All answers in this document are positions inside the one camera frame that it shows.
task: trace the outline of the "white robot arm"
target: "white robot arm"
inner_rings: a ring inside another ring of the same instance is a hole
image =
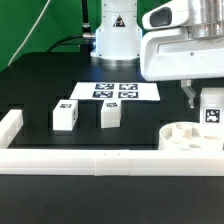
[[[151,32],[140,50],[145,80],[184,80],[192,101],[195,93],[187,80],[223,77],[223,12],[223,0],[173,0],[147,13],[143,26]]]
[[[139,61],[142,30],[137,25],[137,0],[102,0],[102,21],[96,31],[93,62],[111,66]]]
[[[173,0],[146,13],[142,23],[146,30],[156,30],[187,25],[189,17],[188,0]]]

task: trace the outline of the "black label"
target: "black label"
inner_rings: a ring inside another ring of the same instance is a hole
[[[118,16],[116,22],[114,23],[114,27],[125,27],[124,21],[121,16]]]

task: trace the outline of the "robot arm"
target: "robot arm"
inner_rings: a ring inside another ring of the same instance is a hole
[[[188,0],[173,0],[146,13],[142,23],[146,30],[164,29],[187,25],[189,17]]]
[[[220,0],[173,0],[145,14],[143,26],[151,30],[140,50],[145,80],[182,80],[193,107],[191,80],[224,76],[223,11]]]

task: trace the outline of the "white block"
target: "white block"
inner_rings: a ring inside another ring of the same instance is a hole
[[[78,119],[78,100],[60,100],[53,111],[53,130],[72,131]]]
[[[22,110],[10,110],[0,122],[0,148],[8,148],[22,126]]]
[[[224,88],[203,88],[200,104],[200,123],[203,135],[223,137]]]
[[[121,100],[104,100],[101,109],[101,128],[120,127]]]

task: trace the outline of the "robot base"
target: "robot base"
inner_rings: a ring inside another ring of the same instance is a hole
[[[104,59],[99,57],[90,57],[91,63],[111,66],[111,67],[125,67],[125,66],[135,66],[140,64],[140,57],[130,59],[130,60],[114,60],[114,59]]]

